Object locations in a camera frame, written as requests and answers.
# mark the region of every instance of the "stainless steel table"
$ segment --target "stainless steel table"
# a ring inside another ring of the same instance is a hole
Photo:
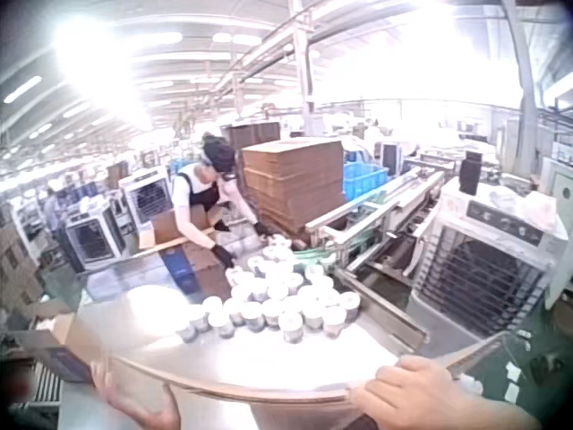
[[[242,251],[247,257],[256,249],[243,247]],[[171,288],[164,289],[167,294]],[[362,313],[336,340],[322,332],[307,331],[303,341],[293,345],[283,341],[280,331],[267,328],[253,333],[241,327],[229,340],[209,331],[191,343],[183,343],[171,334],[173,331],[155,330],[153,321],[157,315],[153,309],[161,308],[160,296],[147,297],[153,306],[150,314],[144,315],[141,309],[136,311],[135,297],[141,303],[141,295],[134,290],[111,302],[84,306],[78,315],[117,356],[188,378],[213,391],[224,392],[226,386],[267,393],[328,391],[369,379],[378,367],[396,361],[395,351],[385,348],[393,344],[392,339],[367,313]],[[120,386],[150,409],[160,408],[157,380],[125,365],[116,366]],[[189,429],[327,428],[318,424],[329,426],[348,413],[347,405],[333,409],[256,404],[251,408],[249,403],[213,400],[179,389],[175,389],[175,395],[184,428]],[[104,404],[92,388],[66,384],[59,428],[137,427]]]

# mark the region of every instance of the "blue bin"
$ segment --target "blue bin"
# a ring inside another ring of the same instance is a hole
[[[159,255],[175,284],[184,294],[189,295],[201,290],[191,262],[187,259],[182,246],[164,249],[159,251]]]
[[[379,188],[387,182],[387,168],[360,162],[346,163],[344,166],[343,191],[347,202]]]

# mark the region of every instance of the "hand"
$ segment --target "hand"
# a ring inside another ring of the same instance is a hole
[[[211,252],[223,263],[225,269],[235,267],[235,262],[233,262],[234,256],[223,246],[215,245],[211,248]]]
[[[165,404],[163,410],[150,412],[117,391],[113,375],[107,371],[103,364],[91,364],[91,377],[99,396],[110,406],[133,419],[143,430],[181,430],[179,408],[169,385],[163,385]]]
[[[404,356],[351,392],[351,401],[385,430],[536,429],[522,409],[464,391],[428,358]]]
[[[257,222],[253,225],[254,227],[254,231],[257,232],[257,235],[261,236],[261,237],[269,237],[272,236],[272,233],[270,233],[270,230],[267,226],[265,226],[264,224],[261,224],[260,222]]]

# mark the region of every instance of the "control panel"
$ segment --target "control panel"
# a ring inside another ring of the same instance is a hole
[[[543,238],[542,230],[527,224],[522,219],[496,211],[479,202],[471,201],[467,206],[466,215],[468,218],[481,221],[533,246],[538,246]]]

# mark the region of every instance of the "black cap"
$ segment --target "black cap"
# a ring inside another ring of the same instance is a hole
[[[219,173],[230,173],[235,166],[235,150],[220,137],[210,136],[203,146],[205,156]]]

